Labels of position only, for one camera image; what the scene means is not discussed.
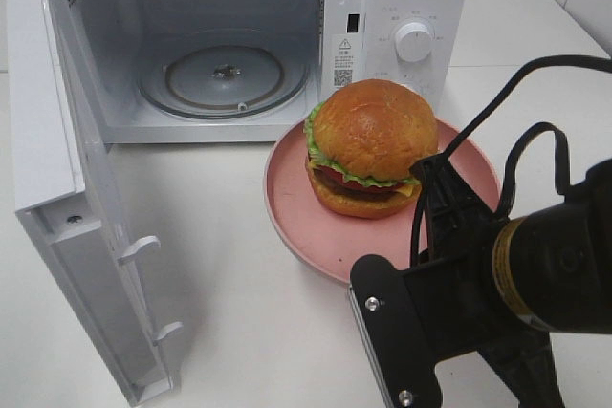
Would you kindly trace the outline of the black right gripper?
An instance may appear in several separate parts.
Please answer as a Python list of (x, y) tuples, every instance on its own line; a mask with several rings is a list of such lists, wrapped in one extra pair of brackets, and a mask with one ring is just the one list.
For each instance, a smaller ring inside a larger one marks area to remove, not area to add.
[(428, 260), (402, 275), (411, 352), (421, 383), (437, 403), (435, 366), (478, 352), (521, 407), (555, 404), (551, 319), (536, 302), (535, 270), (523, 264), (524, 218), (494, 223), (486, 204), (443, 154), (417, 161), (421, 183), (410, 258)]

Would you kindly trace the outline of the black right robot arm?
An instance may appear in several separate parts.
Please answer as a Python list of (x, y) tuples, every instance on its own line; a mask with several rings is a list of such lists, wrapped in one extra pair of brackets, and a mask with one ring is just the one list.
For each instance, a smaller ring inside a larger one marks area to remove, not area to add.
[(559, 407), (551, 333), (611, 331), (611, 164), (570, 184), (557, 161), (562, 202), (511, 219), (515, 167), (490, 209), (443, 157), (419, 163), (428, 247), (404, 283), (434, 361), (477, 352), (521, 406)]

